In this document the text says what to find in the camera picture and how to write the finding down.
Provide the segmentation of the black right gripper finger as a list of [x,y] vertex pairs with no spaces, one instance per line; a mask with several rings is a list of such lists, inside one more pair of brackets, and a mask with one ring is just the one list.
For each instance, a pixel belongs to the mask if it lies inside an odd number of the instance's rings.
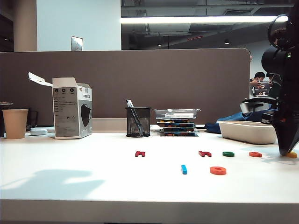
[[287,154],[290,146],[288,128],[284,123],[275,123],[273,126],[278,139],[279,153]]
[[290,153],[299,141],[299,124],[291,123],[285,128],[284,152]]

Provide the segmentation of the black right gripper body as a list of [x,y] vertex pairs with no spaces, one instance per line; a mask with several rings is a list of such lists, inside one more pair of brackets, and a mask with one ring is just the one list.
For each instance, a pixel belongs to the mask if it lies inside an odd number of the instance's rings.
[[299,123],[299,77],[293,74],[267,76],[269,95],[243,100],[242,111],[259,113],[259,121],[265,124]]

